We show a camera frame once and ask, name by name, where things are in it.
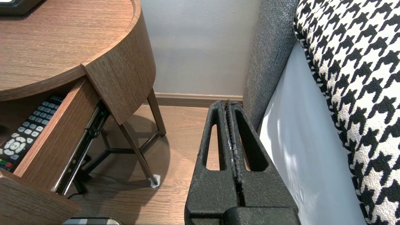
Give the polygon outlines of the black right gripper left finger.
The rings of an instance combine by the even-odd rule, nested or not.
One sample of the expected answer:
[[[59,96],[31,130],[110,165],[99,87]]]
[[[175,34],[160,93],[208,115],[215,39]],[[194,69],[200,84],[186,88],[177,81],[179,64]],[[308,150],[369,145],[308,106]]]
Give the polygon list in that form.
[[[212,128],[216,126],[219,170],[206,167]],[[238,206],[236,171],[223,101],[209,107],[184,208],[186,225],[220,225],[223,214]]]

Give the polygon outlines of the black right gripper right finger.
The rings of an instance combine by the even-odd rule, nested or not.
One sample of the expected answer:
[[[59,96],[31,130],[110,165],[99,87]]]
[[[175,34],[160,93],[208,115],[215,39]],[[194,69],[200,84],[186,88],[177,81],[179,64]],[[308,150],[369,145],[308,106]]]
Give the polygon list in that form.
[[[229,102],[229,135],[240,205],[296,209],[259,135],[236,102]]]

